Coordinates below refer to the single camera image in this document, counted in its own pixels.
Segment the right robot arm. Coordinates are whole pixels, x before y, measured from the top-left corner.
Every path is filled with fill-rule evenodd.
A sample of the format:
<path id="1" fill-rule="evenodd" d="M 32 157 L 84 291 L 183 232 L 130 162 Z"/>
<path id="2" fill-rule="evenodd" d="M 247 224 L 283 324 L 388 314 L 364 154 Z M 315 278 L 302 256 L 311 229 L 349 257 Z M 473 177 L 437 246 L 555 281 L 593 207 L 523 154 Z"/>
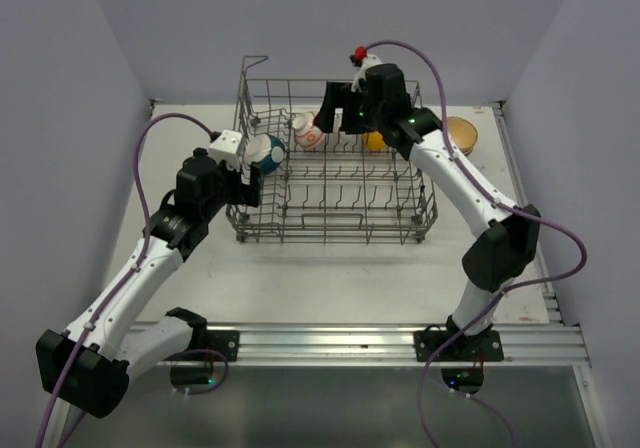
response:
<path id="1" fill-rule="evenodd" d="M 445 337 L 451 357 L 470 359 L 491 329 L 502 289 L 535 257 L 538 210 L 517 207 L 473 166 L 446 134 L 443 120 L 412 103 L 404 74 L 395 64 L 369 67 L 351 83 L 327 82 L 315 126 L 328 131 L 337 110 L 342 112 L 341 131 L 377 131 L 387 146 L 427 174 L 474 236 L 462 257 L 467 284 L 447 320 Z"/>

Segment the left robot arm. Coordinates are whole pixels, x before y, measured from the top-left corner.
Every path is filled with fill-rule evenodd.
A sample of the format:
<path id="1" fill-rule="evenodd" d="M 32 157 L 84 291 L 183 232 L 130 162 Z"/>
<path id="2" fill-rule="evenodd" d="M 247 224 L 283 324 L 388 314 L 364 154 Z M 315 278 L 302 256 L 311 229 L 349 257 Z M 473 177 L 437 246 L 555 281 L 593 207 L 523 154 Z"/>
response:
<path id="1" fill-rule="evenodd" d="M 201 358 L 211 346 L 206 320 L 184 308 L 169 310 L 135 338 L 127 334 L 157 290 L 208 236 L 217 213 L 227 205 L 258 206 L 262 184 L 257 163 L 235 171 L 195 149 L 116 278 L 65 330 L 47 330 L 38 339 L 44 389 L 104 418 L 134 379 L 156 363 L 172 356 Z"/>

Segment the yellow ribbed bowl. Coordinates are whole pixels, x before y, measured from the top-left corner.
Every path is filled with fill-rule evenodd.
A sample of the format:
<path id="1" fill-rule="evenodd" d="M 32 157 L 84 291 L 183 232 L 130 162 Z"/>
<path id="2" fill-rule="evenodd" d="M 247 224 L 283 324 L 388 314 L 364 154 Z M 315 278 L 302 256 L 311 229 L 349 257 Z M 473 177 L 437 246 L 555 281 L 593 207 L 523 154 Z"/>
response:
<path id="1" fill-rule="evenodd" d="M 382 135 L 377 131 L 365 132 L 362 135 L 363 144 L 371 151 L 381 151 L 386 147 Z"/>

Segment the white bowl orange pattern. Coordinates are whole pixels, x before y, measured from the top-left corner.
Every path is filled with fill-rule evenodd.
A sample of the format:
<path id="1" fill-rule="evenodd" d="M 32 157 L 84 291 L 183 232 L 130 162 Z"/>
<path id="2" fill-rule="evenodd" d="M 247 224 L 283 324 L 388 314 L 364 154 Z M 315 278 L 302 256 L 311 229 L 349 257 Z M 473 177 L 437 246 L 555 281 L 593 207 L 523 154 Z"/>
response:
<path id="1" fill-rule="evenodd" d="M 324 139 L 324 132 L 315 125 L 314 111 L 296 114 L 291 120 L 294 141 L 302 149 L 316 148 Z"/>

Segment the cream bowl bird drawing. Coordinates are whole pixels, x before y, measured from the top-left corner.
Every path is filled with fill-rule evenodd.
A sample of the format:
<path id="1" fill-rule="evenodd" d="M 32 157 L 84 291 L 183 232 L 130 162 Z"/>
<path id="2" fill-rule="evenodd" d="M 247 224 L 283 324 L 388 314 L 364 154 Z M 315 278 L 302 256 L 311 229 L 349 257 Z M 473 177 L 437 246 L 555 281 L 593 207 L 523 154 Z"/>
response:
<path id="1" fill-rule="evenodd" d="M 451 116 L 447 118 L 448 132 L 461 152 L 468 156 L 478 142 L 477 128 L 467 119 Z"/>

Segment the teal and white bowl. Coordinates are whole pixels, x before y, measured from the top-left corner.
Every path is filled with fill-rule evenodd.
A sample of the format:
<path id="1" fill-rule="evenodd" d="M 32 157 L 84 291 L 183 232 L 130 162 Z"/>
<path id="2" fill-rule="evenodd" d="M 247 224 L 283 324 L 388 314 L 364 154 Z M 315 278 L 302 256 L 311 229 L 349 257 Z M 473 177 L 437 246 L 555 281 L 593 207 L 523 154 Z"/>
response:
<path id="1" fill-rule="evenodd" d="M 245 148 L 245 163 L 256 165 L 263 175 L 273 173 L 282 163 L 286 147 L 280 138 L 270 134 L 254 136 Z"/>

